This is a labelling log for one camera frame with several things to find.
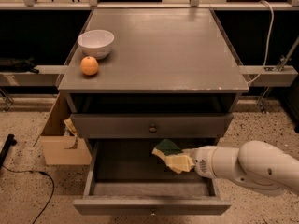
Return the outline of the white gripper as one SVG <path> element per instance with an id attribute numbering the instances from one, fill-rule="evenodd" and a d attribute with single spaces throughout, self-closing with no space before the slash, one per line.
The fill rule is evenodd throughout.
<path id="1" fill-rule="evenodd" d="M 212 156 L 216 149 L 215 146 L 183 149 L 184 153 L 166 156 L 164 161 L 177 174 L 189 172 L 194 167 L 201 177 L 216 178 L 212 167 Z"/>

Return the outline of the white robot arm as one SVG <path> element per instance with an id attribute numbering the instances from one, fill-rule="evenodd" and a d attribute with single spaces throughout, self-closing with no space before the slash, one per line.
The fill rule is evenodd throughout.
<path id="1" fill-rule="evenodd" d="M 227 179 L 268 196 L 280 195 L 284 189 L 299 194 L 299 160 L 268 143 L 181 149 L 166 140 L 165 147 L 166 165 L 177 173 L 194 169 L 201 177 Z"/>

